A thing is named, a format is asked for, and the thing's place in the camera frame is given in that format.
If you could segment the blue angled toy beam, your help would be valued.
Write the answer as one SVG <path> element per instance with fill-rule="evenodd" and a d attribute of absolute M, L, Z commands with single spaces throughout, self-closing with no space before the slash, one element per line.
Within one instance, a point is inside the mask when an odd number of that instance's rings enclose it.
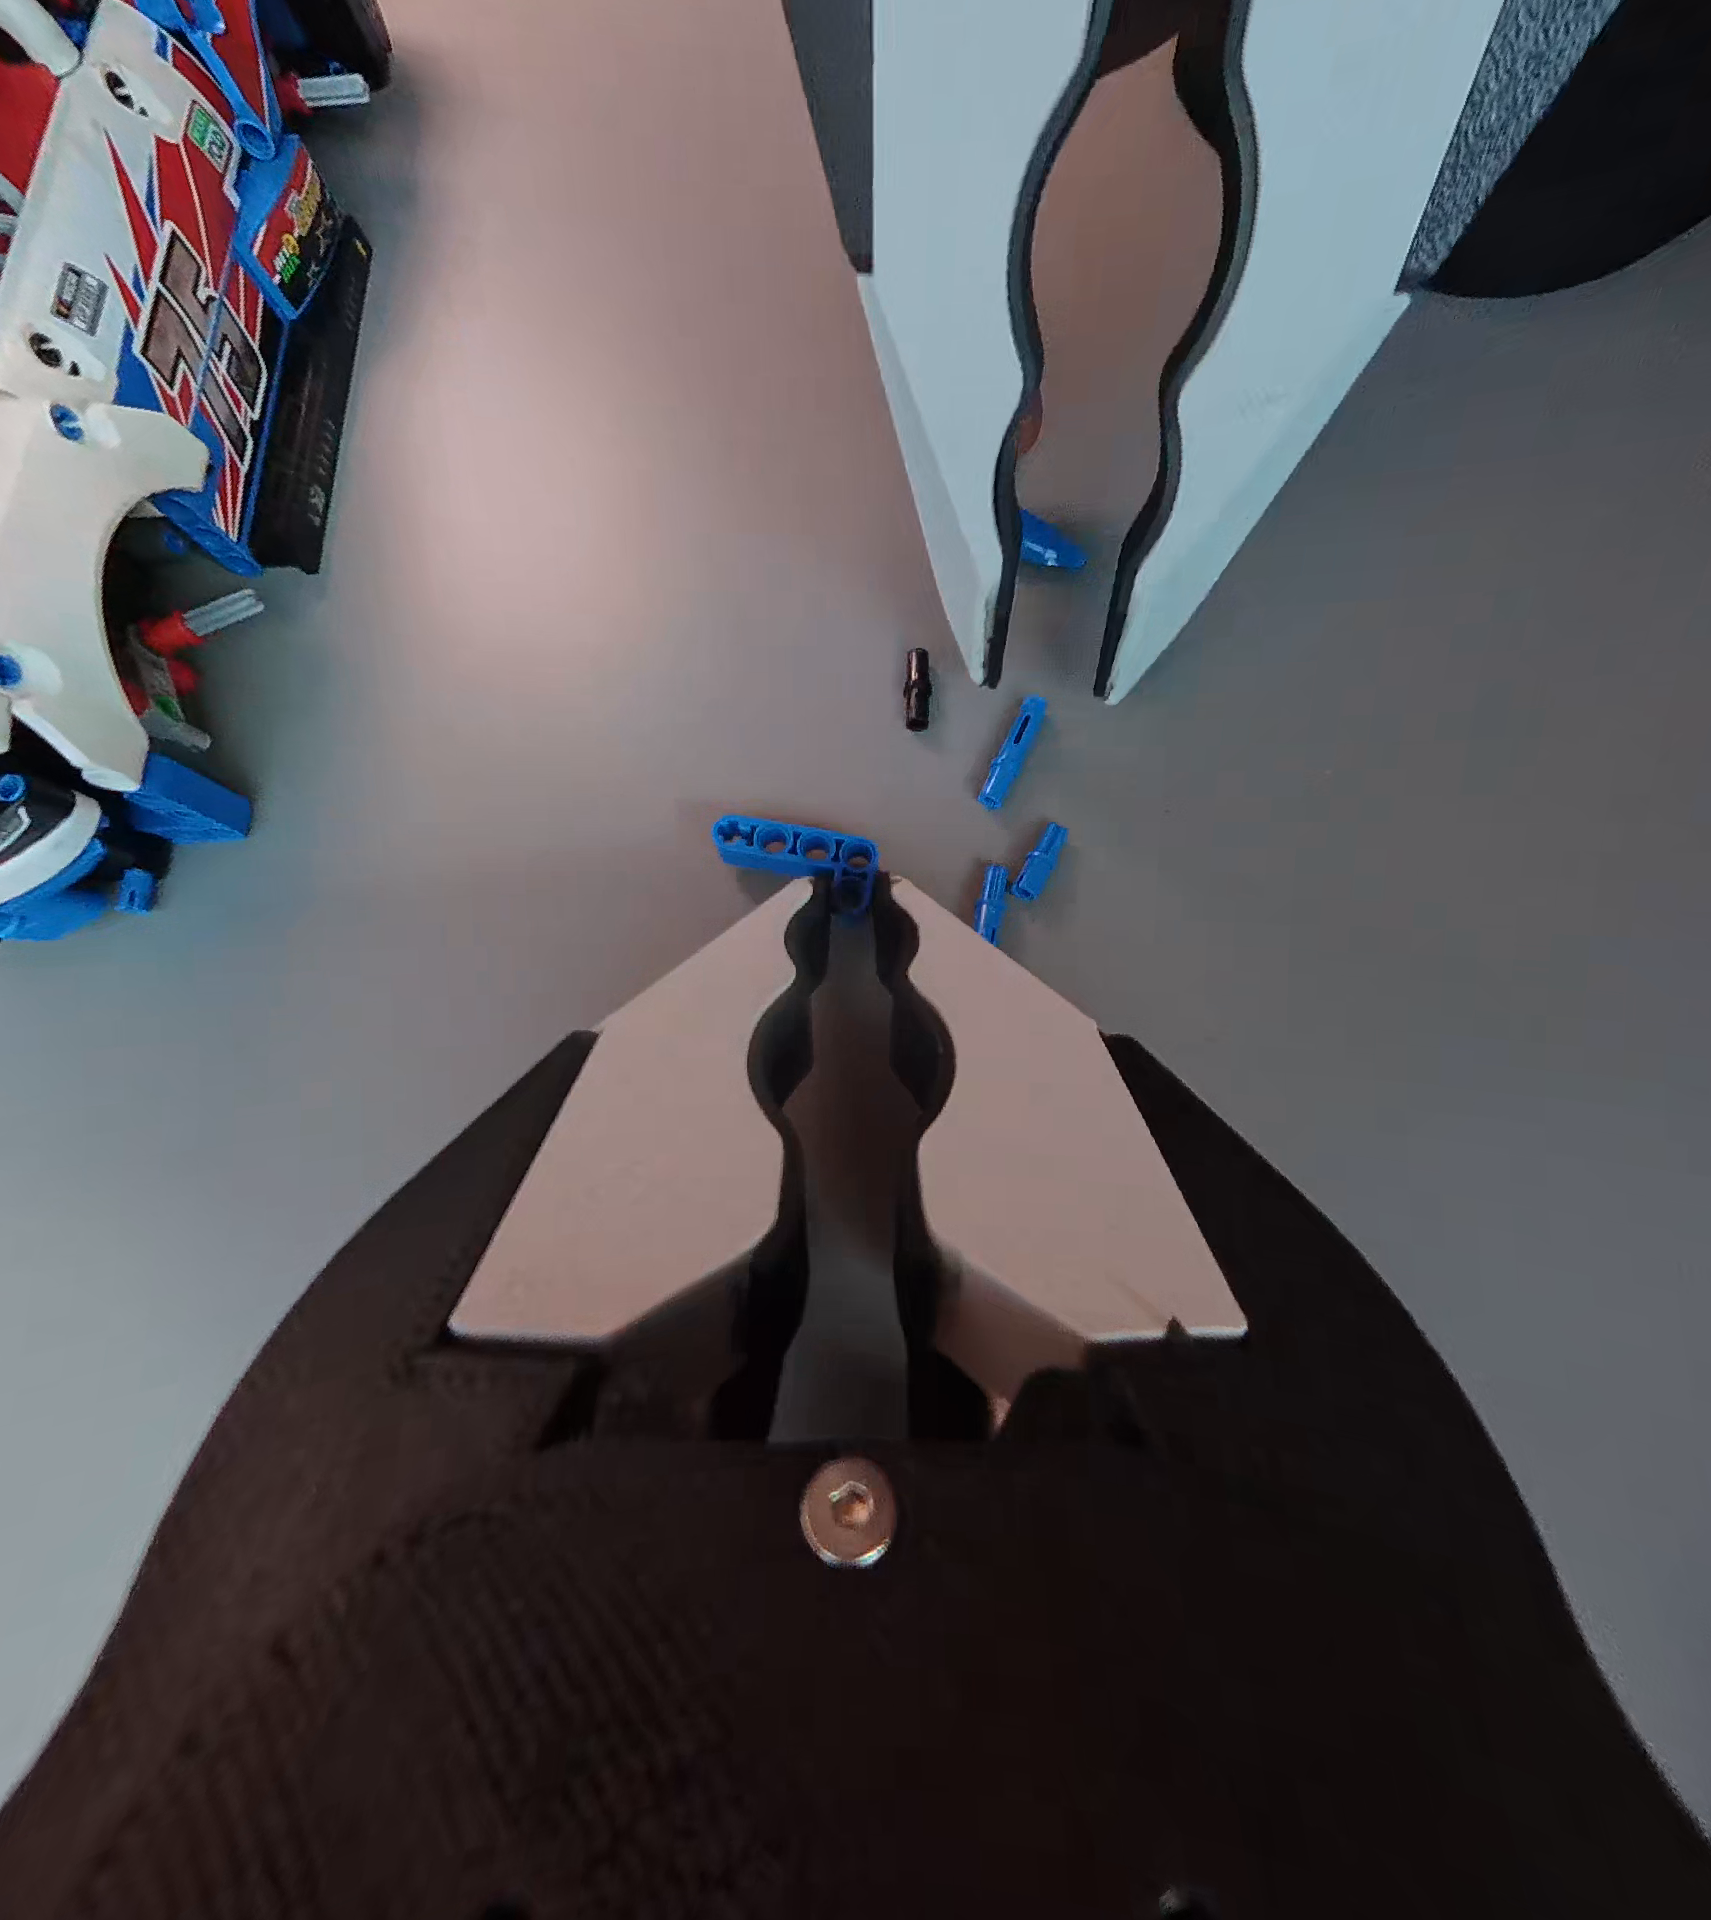
<path fill-rule="evenodd" d="M 879 850 L 865 836 L 735 813 L 715 820 L 711 840 L 729 868 L 825 881 L 831 909 L 843 920 L 869 911 Z"/>

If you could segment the black mesh cushion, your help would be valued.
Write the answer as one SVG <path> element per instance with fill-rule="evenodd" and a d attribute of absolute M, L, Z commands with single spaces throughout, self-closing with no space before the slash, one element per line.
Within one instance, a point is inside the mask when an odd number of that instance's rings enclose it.
<path fill-rule="evenodd" d="M 1401 285 L 1585 287 L 1711 219 L 1711 3 L 1503 4 Z"/>

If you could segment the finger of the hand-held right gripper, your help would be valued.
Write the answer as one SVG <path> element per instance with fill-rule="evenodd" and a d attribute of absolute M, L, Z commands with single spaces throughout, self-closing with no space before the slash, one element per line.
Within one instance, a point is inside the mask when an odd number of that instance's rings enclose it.
<path fill-rule="evenodd" d="M 1097 75 L 1091 3 L 783 3 L 843 252 L 967 676 L 999 685 L 1041 191 Z"/>
<path fill-rule="evenodd" d="M 1097 696 L 1121 703 L 1459 240 L 1589 49 L 1587 4 L 1211 4 L 1175 42 L 1221 164 L 1203 299 L 1157 383 Z"/>

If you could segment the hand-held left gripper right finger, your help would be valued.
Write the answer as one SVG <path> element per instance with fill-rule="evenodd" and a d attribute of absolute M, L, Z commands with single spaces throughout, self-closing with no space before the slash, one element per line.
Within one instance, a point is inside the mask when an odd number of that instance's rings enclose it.
<path fill-rule="evenodd" d="M 871 903 L 887 1065 L 913 1106 L 893 1286 L 915 1412 L 1249 1320 L 1101 1029 L 913 883 Z"/>

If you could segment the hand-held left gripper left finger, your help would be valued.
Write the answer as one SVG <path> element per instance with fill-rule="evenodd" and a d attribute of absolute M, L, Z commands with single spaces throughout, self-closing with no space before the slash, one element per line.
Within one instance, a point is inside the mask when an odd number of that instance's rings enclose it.
<path fill-rule="evenodd" d="M 773 1227 L 783 1148 L 749 1046 L 795 982 L 793 878 L 601 1021 L 447 1328 L 619 1339 Z"/>

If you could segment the white and blue toy car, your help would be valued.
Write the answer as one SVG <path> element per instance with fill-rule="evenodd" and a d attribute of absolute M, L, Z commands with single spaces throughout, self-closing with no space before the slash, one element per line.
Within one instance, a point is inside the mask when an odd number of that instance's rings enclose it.
<path fill-rule="evenodd" d="M 373 262 L 303 141 L 373 3 L 0 3 L 0 949 L 252 833 L 196 653 L 317 575 Z"/>

